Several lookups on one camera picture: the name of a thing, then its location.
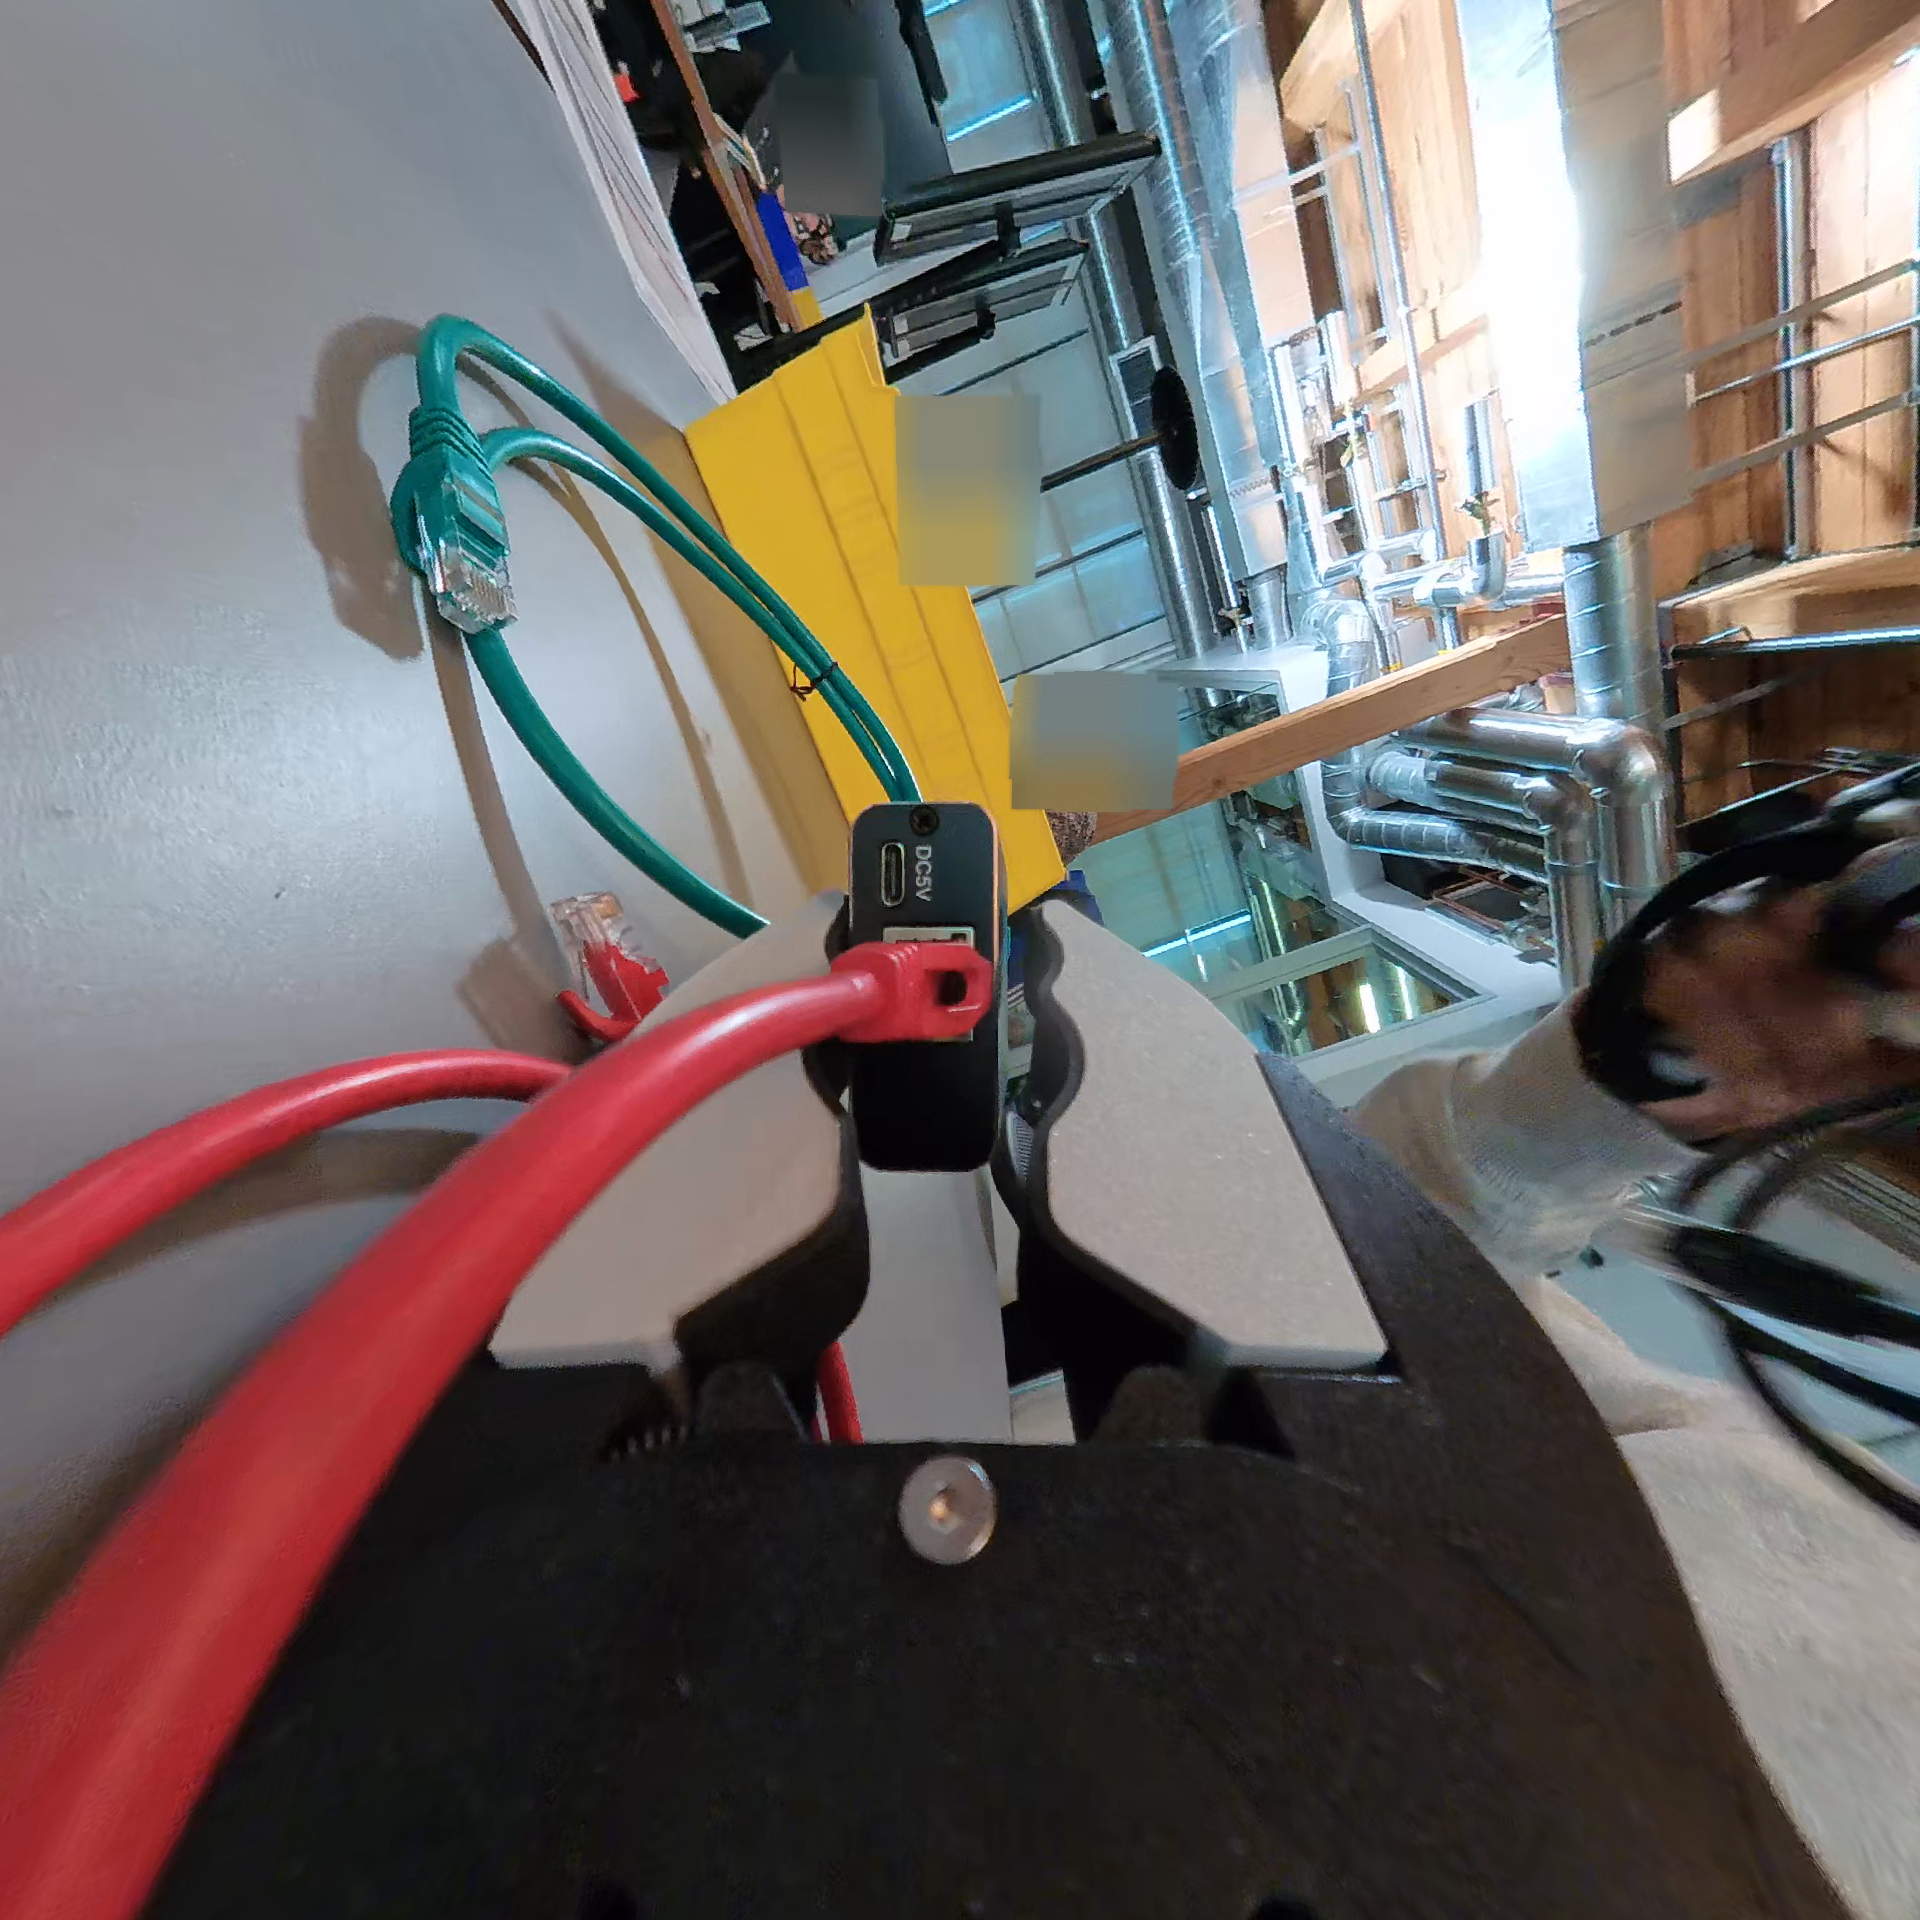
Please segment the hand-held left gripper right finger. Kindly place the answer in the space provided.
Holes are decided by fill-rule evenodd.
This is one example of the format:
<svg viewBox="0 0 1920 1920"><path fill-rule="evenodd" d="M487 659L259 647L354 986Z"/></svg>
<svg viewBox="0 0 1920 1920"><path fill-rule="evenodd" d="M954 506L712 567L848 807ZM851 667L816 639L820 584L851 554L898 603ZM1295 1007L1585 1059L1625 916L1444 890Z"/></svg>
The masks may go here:
<svg viewBox="0 0 1920 1920"><path fill-rule="evenodd" d="M1369 1372L1386 1333L1258 1050L1067 903L1031 912L1019 1305L1071 1375Z"/></svg>

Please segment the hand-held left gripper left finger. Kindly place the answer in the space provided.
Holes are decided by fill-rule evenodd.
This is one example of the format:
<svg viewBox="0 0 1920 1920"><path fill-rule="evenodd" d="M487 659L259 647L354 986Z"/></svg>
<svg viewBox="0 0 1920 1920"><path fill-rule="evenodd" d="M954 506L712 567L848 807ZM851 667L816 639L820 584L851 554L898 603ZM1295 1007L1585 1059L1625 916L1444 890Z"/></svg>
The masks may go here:
<svg viewBox="0 0 1920 1920"><path fill-rule="evenodd" d="M869 1289L869 1219L848 1119L786 1051L652 1144L535 1264L492 1336L506 1370L683 1357L698 1311L776 1316L803 1347L812 1282L845 1329Z"/></svg>

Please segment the black port adapter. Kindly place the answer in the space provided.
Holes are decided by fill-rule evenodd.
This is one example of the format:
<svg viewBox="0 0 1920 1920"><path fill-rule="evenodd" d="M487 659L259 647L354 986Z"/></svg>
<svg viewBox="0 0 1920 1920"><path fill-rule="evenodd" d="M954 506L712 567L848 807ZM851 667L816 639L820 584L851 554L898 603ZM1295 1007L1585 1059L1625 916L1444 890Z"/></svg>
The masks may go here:
<svg viewBox="0 0 1920 1920"><path fill-rule="evenodd" d="M857 1149L877 1170L976 1170L1001 1124L1000 831L975 802L882 802L857 815L848 848L848 945L975 948L992 973L975 1028L954 1041L857 1045L848 1096Z"/></svg>

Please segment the person's right forearm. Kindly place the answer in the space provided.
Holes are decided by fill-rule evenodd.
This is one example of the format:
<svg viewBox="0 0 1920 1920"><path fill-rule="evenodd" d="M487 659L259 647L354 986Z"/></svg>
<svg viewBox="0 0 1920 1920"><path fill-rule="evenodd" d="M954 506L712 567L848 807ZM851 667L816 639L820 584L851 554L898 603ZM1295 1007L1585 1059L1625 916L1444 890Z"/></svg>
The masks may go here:
<svg viewBox="0 0 1920 1920"><path fill-rule="evenodd" d="M1516 1284L1543 1322L1594 1329L1556 1271L1648 1180L1698 1154L1585 1073L1568 999L1500 1050L1425 1056L1349 1108L1373 1141Z"/></svg>

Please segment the person's right hand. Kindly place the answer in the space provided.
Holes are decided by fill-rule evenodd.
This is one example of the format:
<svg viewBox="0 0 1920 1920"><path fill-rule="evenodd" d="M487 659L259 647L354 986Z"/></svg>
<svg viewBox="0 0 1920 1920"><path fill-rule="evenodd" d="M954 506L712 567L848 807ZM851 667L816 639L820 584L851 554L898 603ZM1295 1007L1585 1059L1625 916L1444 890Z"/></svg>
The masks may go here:
<svg viewBox="0 0 1920 1920"><path fill-rule="evenodd" d="M1641 1007L1688 1093L1639 1112L1668 1137L1707 1145L1915 1091L1915 920L1882 948L1877 981L1860 981L1818 959L1826 903L1825 887L1756 883L1648 941Z"/></svg>

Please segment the silver insulated pipes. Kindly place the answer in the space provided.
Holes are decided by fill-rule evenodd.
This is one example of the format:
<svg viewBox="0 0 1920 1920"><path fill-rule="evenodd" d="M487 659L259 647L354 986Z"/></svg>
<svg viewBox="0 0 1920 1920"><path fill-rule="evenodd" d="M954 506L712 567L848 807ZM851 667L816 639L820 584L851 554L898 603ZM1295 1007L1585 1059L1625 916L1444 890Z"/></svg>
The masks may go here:
<svg viewBox="0 0 1920 1920"><path fill-rule="evenodd" d="M1613 719L1477 705L1324 759L1319 776L1349 848L1543 887L1567 993L1674 876L1664 752Z"/></svg>

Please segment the wooden beam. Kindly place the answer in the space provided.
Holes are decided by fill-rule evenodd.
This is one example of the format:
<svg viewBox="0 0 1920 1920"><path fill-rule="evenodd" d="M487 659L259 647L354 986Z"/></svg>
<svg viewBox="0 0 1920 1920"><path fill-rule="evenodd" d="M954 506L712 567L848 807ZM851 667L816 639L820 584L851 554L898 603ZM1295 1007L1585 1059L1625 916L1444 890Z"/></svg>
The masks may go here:
<svg viewBox="0 0 1920 1920"><path fill-rule="evenodd" d="M1170 811L1200 809L1269 778L1411 729L1437 714L1472 706L1568 667L1568 621L1548 616L1468 643L1427 663L1223 736L1179 756Z"/></svg>

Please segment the yellow plastic bin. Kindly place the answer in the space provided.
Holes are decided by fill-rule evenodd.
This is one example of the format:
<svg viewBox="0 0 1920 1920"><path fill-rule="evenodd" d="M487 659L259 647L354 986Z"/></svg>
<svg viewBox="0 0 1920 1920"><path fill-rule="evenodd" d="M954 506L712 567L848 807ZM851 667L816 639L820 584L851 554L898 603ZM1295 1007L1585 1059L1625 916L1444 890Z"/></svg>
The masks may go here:
<svg viewBox="0 0 1920 1920"><path fill-rule="evenodd" d="M896 403L857 307L683 442L717 529L845 667L921 793L994 817L1025 907L1065 865L1048 817L1012 802L1011 706L969 592L898 584Z"/></svg>

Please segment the black disc on rod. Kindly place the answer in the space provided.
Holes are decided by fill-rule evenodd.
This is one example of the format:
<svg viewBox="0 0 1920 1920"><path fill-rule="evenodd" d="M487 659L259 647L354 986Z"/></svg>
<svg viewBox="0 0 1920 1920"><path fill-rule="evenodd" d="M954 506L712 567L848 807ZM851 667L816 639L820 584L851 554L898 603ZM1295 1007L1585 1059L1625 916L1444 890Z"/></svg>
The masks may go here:
<svg viewBox="0 0 1920 1920"><path fill-rule="evenodd" d="M1191 493L1202 468L1197 427L1193 404L1184 379L1176 368L1159 368L1148 389L1151 431L1121 442L1112 448L1090 453L1063 468L1048 471L1041 480L1041 491L1049 493L1071 482L1103 473L1112 466L1127 465L1152 453L1168 485L1183 493Z"/></svg>

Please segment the person's grey sweater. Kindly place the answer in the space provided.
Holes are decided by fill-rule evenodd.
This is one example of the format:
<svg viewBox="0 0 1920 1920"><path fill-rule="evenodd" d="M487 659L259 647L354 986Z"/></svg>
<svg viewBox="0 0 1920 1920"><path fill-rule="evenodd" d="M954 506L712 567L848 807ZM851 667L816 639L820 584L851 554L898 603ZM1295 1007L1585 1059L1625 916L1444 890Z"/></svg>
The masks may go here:
<svg viewBox="0 0 1920 1920"><path fill-rule="evenodd" d="M1613 1435L1721 1688L1856 1916L1919 1916L1919 1545L1728 1384L1509 1275Z"/></svg>

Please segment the white printed paper sheet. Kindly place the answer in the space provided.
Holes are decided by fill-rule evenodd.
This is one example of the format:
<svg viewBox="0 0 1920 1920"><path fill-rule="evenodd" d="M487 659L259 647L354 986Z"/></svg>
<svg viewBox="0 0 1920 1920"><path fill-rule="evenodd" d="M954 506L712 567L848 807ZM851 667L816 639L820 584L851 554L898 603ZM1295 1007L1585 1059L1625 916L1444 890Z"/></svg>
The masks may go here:
<svg viewBox="0 0 1920 1920"><path fill-rule="evenodd" d="M506 3L504 10L535 48L645 311L688 363L709 404L732 401L735 377L617 99L587 3Z"/></svg>

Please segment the rectangular metal air duct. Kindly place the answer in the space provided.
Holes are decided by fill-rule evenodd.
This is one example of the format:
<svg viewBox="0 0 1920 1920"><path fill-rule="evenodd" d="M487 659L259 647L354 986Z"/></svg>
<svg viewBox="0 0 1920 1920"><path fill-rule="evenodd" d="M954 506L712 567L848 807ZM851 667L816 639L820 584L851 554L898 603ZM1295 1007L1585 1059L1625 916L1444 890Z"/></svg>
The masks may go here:
<svg viewBox="0 0 1920 1920"><path fill-rule="evenodd" d="M1692 493L1661 8L1567 11L1556 18L1555 52L1594 520L1596 533L1610 537L1679 509Z"/></svg>

